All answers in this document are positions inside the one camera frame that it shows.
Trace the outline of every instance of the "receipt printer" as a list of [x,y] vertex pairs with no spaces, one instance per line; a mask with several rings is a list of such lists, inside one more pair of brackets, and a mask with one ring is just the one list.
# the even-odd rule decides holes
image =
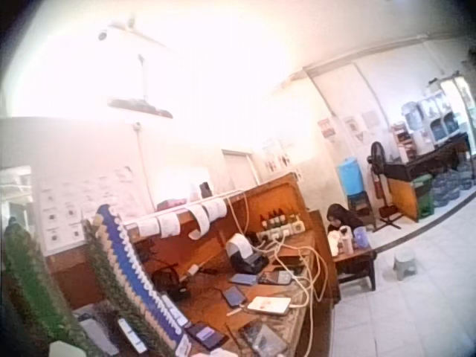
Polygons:
[[258,274],[269,264],[268,257],[254,253],[250,242],[242,234],[235,234],[228,240],[226,252],[237,273]]

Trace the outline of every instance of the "smartphone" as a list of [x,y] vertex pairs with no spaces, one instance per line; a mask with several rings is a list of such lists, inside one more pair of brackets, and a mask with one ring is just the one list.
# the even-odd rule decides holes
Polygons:
[[246,296],[236,286],[232,286],[222,292],[227,304],[234,309],[239,307],[242,303],[246,302]]
[[[287,268],[292,271],[292,273],[296,276],[299,276],[303,273],[304,266],[287,266]],[[273,271],[285,271],[283,266],[276,266]]]
[[257,275],[251,274],[235,274],[231,279],[230,282],[233,284],[240,284],[240,285],[254,285],[258,281]]
[[258,278],[258,283],[263,285],[289,285],[292,276],[287,271],[265,271]]
[[192,338],[207,350],[215,350],[228,341],[228,336],[209,327],[204,322],[197,322],[191,327],[185,328]]
[[[285,266],[299,266],[301,265],[301,259],[298,255],[285,255],[284,257],[279,257]],[[280,266],[281,263],[275,260],[273,266]]]
[[261,320],[254,320],[238,329],[249,347],[260,357],[275,357],[288,348],[288,344]]

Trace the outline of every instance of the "person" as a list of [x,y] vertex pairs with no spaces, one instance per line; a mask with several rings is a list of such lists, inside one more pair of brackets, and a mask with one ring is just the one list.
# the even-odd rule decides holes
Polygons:
[[330,223],[327,228],[327,233],[338,231],[343,225],[348,225],[352,232],[354,232],[354,229],[357,227],[364,227],[364,223],[355,213],[350,212],[337,203],[329,206],[329,209],[327,210],[327,220]]

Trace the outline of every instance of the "electric fan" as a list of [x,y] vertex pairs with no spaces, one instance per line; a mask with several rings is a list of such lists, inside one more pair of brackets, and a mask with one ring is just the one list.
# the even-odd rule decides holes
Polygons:
[[394,215],[395,213],[398,213],[398,209],[394,205],[389,205],[387,203],[387,197],[385,196],[385,192],[382,186],[382,180],[380,179],[380,175],[383,175],[385,171],[385,150],[382,144],[380,144],[378,141],[375,141],[370,147],[370,156],[367,158],[367,162],[372,165],[371,173],[376,198],[384,200],[383,207],[379,208],[379,213],[381,217],[380,220],[384,223],[384,225],[378,227],[375,231],[379,231],[380,229],[387,227],[388,225],[401,229],[398,225],[395,225],[394,222],[402,218],[403,215],[400,214],[394,219],[390,218],[390,216]]

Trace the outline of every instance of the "tiled floor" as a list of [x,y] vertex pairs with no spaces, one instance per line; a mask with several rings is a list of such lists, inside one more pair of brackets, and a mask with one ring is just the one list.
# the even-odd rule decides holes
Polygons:
[[[379,254],[375,292],[367,278],[341,285],[332,356],[476,356],[475,217],[476,199],[424,234]],[[414,250],[418,272],[398,281],[393,257],[402,247]]]
[[411,219],[407,217],[402,217],[398,219],[395,224],[400,226],[401,229],[396,229],[393,227],[386,227],[377,231],[375,233],[369,233],[369,242],[372,248],[378,248],[389,242],[393,242],[394,240],[404,237],[407,234],[410,234],[421,227],[424,227],[430,222],[433,222],[435,219],[439,219],[443,214],[454,208],[456,205],[460,204],[464,199],[468,196],[472,195],[476,192],[476,187],[473,187],[471,190],[461,191],[460,198],[455,199],[454,201],[450,201],[445,207],[435,209],[435,212],[432,216],[427,218],[421,219],[418,223],[415,223]]

